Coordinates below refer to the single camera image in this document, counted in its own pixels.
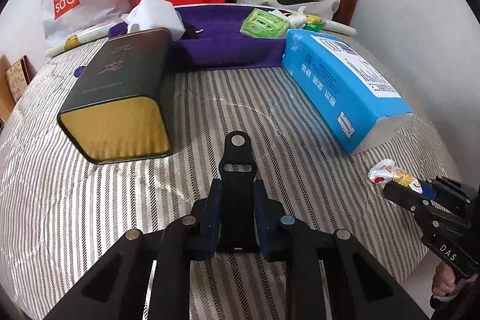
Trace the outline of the person's right hand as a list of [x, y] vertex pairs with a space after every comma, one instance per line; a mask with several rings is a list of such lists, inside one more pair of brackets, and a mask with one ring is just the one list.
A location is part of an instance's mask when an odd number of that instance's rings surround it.
[[435, 296], [446, 296], [453, 293], [456, 288], [456, 275], [454, 270], [446, 263], [440, 262], [434, 273], [432, 293]]

